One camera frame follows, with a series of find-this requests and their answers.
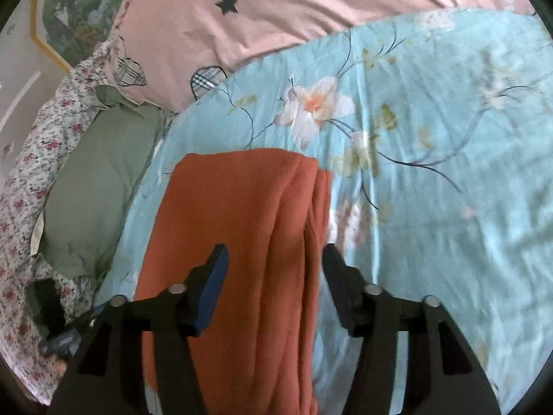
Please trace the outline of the gold framed landscape painting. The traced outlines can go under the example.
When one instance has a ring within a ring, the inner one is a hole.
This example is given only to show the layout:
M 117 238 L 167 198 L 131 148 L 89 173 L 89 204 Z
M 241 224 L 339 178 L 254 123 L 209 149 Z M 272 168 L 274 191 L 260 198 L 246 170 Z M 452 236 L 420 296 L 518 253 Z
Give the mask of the gold framed landscape painting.
M 31 0 L 31 40 L 69 71 L 109 37 L 123 0 Z

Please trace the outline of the pink quilt with plaid hearts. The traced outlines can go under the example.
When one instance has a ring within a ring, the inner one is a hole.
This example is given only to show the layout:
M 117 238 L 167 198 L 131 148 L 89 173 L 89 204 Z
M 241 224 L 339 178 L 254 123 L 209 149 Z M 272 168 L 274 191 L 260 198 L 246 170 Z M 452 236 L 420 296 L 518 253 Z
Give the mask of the pink quilt with plaid hearts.
M 532 12 L 529 0 L 124 0 L 106 72 L 129 98 L 181 111 L 246 63 L 404 13 Z

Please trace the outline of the olive green pillow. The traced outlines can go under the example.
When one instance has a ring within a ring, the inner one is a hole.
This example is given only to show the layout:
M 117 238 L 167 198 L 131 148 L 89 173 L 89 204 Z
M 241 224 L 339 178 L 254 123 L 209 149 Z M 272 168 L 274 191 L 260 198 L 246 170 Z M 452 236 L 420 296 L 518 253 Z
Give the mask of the olive green pillow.
M 41 211 L 37 251 L 63 277 L 101 278 L 126 213 L 174 113 L 137 104 L 111 85 L 96 89 L 99 112 L 69 154 Z

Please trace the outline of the rust orange cloth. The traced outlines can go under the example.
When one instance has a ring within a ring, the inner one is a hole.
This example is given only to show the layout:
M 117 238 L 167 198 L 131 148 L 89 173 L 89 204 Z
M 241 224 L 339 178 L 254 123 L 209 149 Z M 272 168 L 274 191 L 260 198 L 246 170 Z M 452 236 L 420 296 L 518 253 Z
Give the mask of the rust orange cloth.
M 190 342 L 211 414 L 314 414 L 312 348 L 331 173 L 282 149 L 189 154 L 174 168 L 143 259 L 137 299 L 203 264 L 229 268 L 208 328 Z

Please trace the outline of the black object on bedsheet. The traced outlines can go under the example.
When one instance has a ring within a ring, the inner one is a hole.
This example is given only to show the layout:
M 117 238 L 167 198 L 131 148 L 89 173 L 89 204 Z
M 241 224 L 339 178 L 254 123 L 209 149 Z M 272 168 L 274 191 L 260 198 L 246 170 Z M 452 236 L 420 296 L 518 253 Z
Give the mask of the black object on bedsheet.
M 82 341 L 78 329 L 67 323 L 54 280 L 38 280 L 25 289 L 32 319 L 40 334 L 38 352 L 43 357 L 72 358 Z

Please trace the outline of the white red floral bedsheet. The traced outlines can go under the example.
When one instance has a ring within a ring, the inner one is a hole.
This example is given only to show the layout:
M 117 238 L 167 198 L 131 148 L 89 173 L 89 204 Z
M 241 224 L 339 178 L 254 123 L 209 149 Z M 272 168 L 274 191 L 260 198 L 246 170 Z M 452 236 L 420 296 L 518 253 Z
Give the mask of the white red floral bedsheet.
M 64 278 L 44 259 L 32 258 L 31 238 L 55 176 L 96 118 L 96 88 L 108 82 L 110 58 L 111 45 L 103 42 L 70 70 L 38 111 L 1 194 L 1 357 L 24 391 L 44 405 L 59 376 L 53 360 L 38 353 L 40 335 L 25 289 L 37 279 L 54 280 L 66 318 L 73 320 L 91 306 L 96 282 Z

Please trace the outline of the light blue floral blanket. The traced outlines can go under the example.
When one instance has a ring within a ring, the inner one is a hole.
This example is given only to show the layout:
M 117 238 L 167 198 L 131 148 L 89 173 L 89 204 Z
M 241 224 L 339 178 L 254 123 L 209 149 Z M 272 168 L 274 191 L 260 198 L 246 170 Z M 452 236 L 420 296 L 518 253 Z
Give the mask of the light blue floral blanket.
M 188 153 L 273 147 L 333 175 L 327 238 L 395 296 L 437 296 L 508 413 L 552 352 L 552 38 L 537 15 L 376 21 L 234 73 L 172 123 L 96 293 L 132 295 Z

